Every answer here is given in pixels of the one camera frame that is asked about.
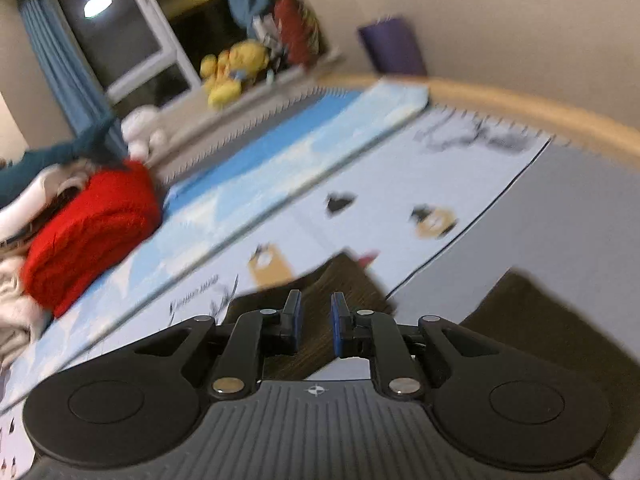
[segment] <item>yellow plush toy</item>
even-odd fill
[[[257,41],[236,43],[230,50],[205,56],[200,63],[203,86],[209,95],[209,106],[221,108],[242,93],[242,83],[251,84],[269,63],[267,49]]]

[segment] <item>gray ridged panel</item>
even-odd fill
[[[324,392],[309,392],[319,385]],[[587,465],[503,471],[448,444],[420,405],[379,396],[370,381],[265,381],[251,398],[214,404],[180,446],[116,471],[46,458],[28,480],[602,480]]]

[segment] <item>window pane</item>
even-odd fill
[[[135,0],[58,1],[104,88],[160,50]]]
[[[157,0],[196,72],[207,54],[218,54],[246,38],[226,0]]]
[[[178,66],[171,65],[136,88],[113,108],[116,115],[124,119],[131,111],[142,105],[162,107],[189,88],[189,84]]]

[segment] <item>window sill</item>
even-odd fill
[[[290,68],[277,76],[273,83],[263,82],[256,85],[245,92],[238,101],[222,108],[222,110],[211,110],[207,107],[207,97],[202,88],[192,90],[162,110],[168,130],[173,133],[167,146],[156,150],[151,155],[146,162],[147,167],[150,169],[158,168],[168,158],[177,155],[182,147],[191,144],[222,124],[223,121],[245,113],[252,105],[271,96],[274,92],[286,90],[287,87],[306,76],[317,76],[326,70],[331,70],[340,61],[340,58],[340,52],[332,50],[322,56],[309,71],[305,71],[299,66]]]

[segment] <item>brown cloth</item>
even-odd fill
[[[344,293],[351,310],[368,308],[387,314],[394,310],[360,265],[340,253],[293,282],[235,298],[224,323],[234,323],[251,310],[281,309],[292,289],[302,291],[302,344],[295,356],[265,359],[265,379],[299,381],[334,360],[330,303],[334,292]]]
[[[593,465],[604,474],[615,469],[640,430],[640,367],[634,359],[512,270],[460,325],[596,383],[609,400],[611,420]]]

